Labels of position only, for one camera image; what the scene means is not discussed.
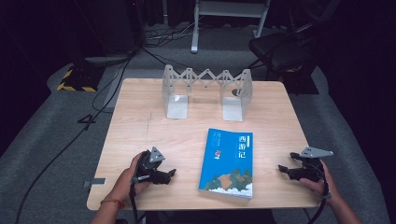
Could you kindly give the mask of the black chair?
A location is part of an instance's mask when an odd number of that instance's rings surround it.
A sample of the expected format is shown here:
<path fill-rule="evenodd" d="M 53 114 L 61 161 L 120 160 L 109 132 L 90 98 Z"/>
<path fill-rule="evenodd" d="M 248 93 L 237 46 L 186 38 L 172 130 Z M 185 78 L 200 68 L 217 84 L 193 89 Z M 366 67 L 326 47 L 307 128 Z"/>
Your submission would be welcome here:
<path fill-rule="evenodd" d="M 266 67 L 265 79 L 288 70 L 300 70 L 313 58 L 318 24 L 310 22 L 290 32 L 275 32 L 251 39 L 248 48 L 257 57 L 247 69 Z"/>

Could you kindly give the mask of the person's right hand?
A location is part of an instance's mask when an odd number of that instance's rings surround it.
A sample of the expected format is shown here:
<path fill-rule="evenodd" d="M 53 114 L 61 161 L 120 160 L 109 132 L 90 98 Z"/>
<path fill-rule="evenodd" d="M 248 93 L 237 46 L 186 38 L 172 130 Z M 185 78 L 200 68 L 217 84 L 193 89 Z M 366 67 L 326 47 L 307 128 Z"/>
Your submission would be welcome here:
<path fill-rule="evenodd" d="M 341 199 L 341 195 L 335 185 L 332 174 L 330 173 L 327 164 L 324 161 L 321 161 L 321 164 L 324 169 L 326 180 L 319 180 L 318 182 L 314 182 L 306 178 L 301 178 L 299 182 L 311 191 L 315 192 L 318 196 L 323 196 L 325 186 L 328 186 L 330 197 L 327 199 L 327 204 L 334 205 Z"/>

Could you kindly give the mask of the grey tape strip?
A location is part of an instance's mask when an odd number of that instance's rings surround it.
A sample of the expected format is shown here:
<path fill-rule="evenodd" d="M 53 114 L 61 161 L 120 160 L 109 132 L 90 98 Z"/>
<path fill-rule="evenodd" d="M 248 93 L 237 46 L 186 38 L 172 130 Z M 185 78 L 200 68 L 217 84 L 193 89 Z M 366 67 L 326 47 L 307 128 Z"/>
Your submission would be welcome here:
<path fill-rule="evenodd" d="M 106 180 L 104 178 L 93 178 L 91 180 L 85 180 L 82 184 L 84 189 L 89 189 L 92 185 L 104 185 Z"/>

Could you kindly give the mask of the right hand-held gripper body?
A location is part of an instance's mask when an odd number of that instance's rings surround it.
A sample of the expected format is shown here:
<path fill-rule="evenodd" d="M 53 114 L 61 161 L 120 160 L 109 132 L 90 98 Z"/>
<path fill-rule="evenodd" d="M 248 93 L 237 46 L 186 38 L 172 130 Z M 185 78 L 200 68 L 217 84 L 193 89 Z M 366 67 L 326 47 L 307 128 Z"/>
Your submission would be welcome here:
<path fill-rule="evenodd" d="M 333 155 L 331 150 L 324 150 L 316 147 L 306 147 L 299 156 L 302 158 L 304 170 L 307 175 L 304 178 L 318 182 L 324 176 L 324 169 L 320 159 Z"/>

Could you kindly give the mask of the white metal stand frame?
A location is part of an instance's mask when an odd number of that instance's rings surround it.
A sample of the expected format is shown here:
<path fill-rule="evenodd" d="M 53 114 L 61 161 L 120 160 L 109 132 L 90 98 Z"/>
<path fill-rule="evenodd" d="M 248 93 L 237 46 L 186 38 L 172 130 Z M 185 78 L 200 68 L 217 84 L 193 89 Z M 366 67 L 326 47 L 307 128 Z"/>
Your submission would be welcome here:
<path fill-rule="evenodd" d="M 198 52 L 199 20 L 201 16 L 222 16 L 259 19 L 258 28 L 253 31 L 255 37 L 262 35 L 271 0 L 263 3 L 215 2 L 213 0 L 195 0 L 194 27 L 191 39 L 191 53 Z"/>

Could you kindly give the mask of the grey expandable metal book stand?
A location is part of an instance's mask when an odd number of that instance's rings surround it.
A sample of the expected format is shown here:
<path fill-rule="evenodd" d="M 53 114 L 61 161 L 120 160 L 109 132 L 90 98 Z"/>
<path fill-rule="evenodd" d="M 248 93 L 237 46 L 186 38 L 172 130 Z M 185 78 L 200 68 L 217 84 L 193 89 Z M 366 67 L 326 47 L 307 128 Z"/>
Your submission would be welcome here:
<path fill-rule="evenodd" d="M 172 65 L 163 71 L 162 95 L 166 117 L 168 119 L 186 119 L 192 94 L 198 90 L 208 91 L 212 88 L 219 92 L 222 117 L 227 121 L 243 121 L 248 105 L 253 96 L 253 83 L 249 69 L 235 77 L 223 70 L 215 75 L 210 69 L 196 73 L 187 68 L 178 73 Z"/>

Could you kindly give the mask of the person's left hand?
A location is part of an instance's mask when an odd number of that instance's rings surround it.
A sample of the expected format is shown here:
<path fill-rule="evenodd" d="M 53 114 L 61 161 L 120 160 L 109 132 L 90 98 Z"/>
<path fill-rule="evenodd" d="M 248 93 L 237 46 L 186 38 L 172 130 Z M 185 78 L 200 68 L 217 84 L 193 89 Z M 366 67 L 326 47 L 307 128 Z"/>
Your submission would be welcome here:
<path fill-rule="evenodd" d="M 126 203 L 130 199 L 131 180 L 135 175 L 135 170 L 141 156 L 142 153 L 135 155 L 130 166 L 120 174 L 112 190 L 106 196 L 108 199 L 117 200 L 122 203 Z"/>

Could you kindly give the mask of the yellow and black striped base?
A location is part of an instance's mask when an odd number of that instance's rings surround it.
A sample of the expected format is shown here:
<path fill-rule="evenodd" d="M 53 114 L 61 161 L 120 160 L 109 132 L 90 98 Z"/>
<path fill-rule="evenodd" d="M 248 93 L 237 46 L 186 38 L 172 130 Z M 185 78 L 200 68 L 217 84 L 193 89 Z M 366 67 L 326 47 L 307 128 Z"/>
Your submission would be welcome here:
<path fill-rule="evenodd" d="M 98 85 L 105 72 L 104 67 L 87 65 L 80 68 L 71 66 L 57 87 L 58 91 L 98 91 Z"/>

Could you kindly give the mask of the blue paperback book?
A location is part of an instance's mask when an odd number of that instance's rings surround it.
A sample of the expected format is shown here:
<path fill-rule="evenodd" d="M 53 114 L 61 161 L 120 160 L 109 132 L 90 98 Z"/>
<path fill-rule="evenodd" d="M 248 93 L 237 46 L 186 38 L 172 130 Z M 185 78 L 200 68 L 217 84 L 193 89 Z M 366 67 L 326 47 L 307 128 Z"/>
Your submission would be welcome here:
<path fill-rule="evenodd" d="M 208 130 L 198 190 L 252 198 L 253 133 Z"/>

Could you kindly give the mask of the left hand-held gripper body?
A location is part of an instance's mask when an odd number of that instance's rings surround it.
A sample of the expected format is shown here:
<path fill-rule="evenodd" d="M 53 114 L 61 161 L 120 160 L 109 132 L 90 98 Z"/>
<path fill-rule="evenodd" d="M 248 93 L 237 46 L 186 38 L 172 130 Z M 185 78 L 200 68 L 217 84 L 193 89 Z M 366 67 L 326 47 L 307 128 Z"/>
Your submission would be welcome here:
<path fill-rule="evenodd" d="M 151 150 L 146 150 L 142 153 L 142 156 L 137 164 L 135 179 L 141 182 L 151 182 L 160 179 L 157 168 L 165 160 L 163 154 L 158 148 L 153 147 Z"/>

